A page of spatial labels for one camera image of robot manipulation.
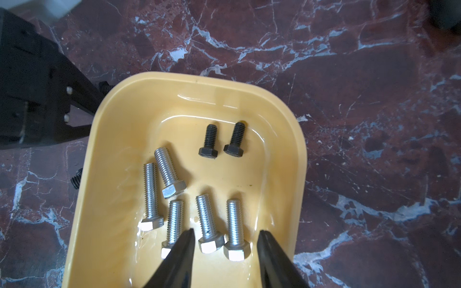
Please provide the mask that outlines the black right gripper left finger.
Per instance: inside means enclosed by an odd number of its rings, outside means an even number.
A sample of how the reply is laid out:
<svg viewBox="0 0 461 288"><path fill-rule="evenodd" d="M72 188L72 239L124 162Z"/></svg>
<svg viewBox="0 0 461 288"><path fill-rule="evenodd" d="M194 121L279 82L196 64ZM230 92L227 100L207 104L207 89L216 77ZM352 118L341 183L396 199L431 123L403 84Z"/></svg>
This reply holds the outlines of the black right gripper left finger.
<svg viewBox="0 0 461 288"><path fill-rule="evenodd" d="M190 288L195 247L194 229L184 231L144 288Z"/></svg>

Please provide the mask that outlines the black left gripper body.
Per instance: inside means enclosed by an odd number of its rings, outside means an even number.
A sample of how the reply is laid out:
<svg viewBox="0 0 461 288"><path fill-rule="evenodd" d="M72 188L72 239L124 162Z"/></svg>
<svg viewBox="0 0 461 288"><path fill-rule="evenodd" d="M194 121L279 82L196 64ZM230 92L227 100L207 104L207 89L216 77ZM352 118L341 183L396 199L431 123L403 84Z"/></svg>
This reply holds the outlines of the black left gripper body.
<svg viewBox="0 0 461 288"><path fill-rule="evenodd" d="M91 126L65 121L71 106L95 114L104 94L33 24L1 9L1 149L61 144Z"/></svg>

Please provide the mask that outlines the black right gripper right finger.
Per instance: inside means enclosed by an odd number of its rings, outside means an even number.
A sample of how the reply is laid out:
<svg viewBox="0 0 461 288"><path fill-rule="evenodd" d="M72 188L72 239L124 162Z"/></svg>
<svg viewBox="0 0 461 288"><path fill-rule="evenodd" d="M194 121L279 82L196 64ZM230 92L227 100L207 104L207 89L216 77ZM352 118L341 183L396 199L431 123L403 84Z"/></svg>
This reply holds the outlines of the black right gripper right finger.
<svg viewBox="0 0 461 288"><path fill-rule="evenodd" d="M263 288L308 288L273 234L261 230L257 242Z"/></svg>

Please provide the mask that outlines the silver hex bolt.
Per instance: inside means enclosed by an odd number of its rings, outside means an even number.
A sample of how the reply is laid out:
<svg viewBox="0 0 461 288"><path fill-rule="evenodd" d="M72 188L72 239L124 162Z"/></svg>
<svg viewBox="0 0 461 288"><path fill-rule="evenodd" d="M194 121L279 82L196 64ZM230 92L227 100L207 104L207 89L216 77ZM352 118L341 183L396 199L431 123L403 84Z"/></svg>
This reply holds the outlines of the silver hex bolt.
<svg viewBox="0 0 461 288"><path fill-rule="evenodd" d="M146 217L140 222L140 230L149 232L164 225L164 217L158 211L158 185L156 164L144 164Z"/></svg>
<svg viewBox="0 0 461 288"><path fill-rule="evenodd" d="M168 149L159 147L155 150L154 156L165 186L162 190L163 197L169 199L184 192L187 189L187 184L178 178Z"/></svg>
<svg viewBox="0 0 461 288"><path fill-rule="evenodd" d="M162 242L161 258L166 259L173 246L178 241L183 230L184 201L172 200L169 203L168 230L166 241Z"/></svg>
<svg viewBox="0 0 461 288"><path fill-rule="evenodd" d="M216 228L214 214L208 193L196 197L202 237L198 240L199 249L204 254L216 252L224 245L224 235Z"/></svg>
<svg viewBox="0 0 461 288"><path fill-rule="evenodd" d="M241 262L251 254L249 242L244 238L243 212L240 199L229 199L227 205L228 242L224 255L233 262Z"/></svg>

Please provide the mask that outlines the black hex bolt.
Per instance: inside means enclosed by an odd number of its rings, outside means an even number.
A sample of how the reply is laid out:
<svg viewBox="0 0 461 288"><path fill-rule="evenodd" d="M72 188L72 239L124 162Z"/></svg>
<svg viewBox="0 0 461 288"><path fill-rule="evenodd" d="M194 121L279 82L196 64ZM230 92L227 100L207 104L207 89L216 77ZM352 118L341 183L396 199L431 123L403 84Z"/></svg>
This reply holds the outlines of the black hex bolt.
<svg viewBox="0 0 461 288"><path fill-rule="evenodd" d="M115 86L108 84L107 81L99 82L98 85L98 90L106 96Z"/></svg>
<svg viewBox="0 0 461 288"><path fill-rule="evenodd" d="M244 133L246 130L246 125L243 122L238 122L234 126L230 143L224 146L223 151L230 156L242 157L243 149L241 148L241 143L243 141Z"/></svg>
<svg viewBox="0 0 461 288"><path fill-rule="evenodd" d="M73 186L74 189L76 189L76 190L78 190L79 187L80 187L80 183L81 183L81 179L82 179L82 171L83 171L83 169L80 168L80 169L76 172L75 176L72 177L72 178L70 179L70 182L71 182L72 186Z"/></svg>
<svg viewBox="0 0 461 288"><path fill-rule="evenodd" d="M218 155L218 151L215 150L214 146L217 137L217 126L209 124L206 128L204 146L199 149L199 155L205 158L215 159Z"/></svg>

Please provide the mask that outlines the yellow plastic storage tray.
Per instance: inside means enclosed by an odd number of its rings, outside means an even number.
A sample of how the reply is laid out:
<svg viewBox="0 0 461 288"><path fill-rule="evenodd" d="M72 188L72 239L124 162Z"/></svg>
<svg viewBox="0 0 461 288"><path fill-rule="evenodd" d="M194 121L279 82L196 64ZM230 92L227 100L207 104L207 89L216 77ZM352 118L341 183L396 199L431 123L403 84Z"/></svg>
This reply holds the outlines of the yellow plastic storage tray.
<svg viewBox="0 0 461 288"><path fill-rule="evenodd" d="M223 151L234 126L246 125L242 157ZM206 128L217 126L215 159L199 155ZM291 110L271 92L230 80L146 72L116 85L94 117L86 150L62 285L140 288L162 262L166 227L140 230L144 164L166 147L187 184L184 226L201 237L196 197L208 193L226 233L226 201L243 205L251 254L242 262L222 251L193 258L194 288L258 288L256 243L270 231L289 258L295 244L307 170L306 141Z"/></svg>

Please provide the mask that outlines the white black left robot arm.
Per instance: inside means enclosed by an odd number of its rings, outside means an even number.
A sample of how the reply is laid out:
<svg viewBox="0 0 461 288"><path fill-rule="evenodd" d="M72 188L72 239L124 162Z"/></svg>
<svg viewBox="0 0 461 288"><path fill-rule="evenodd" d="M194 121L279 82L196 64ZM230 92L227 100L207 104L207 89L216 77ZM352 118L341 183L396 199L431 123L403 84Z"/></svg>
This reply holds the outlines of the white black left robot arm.
<svg viewBox="0 0 461 288"><path fill-rule="evenodd" d="M89 125L68 124L75 106L95 114L105 94L57 43L21 18L50 24L79 1L1 1L1 149L47 146L87 137Z"/></svg>

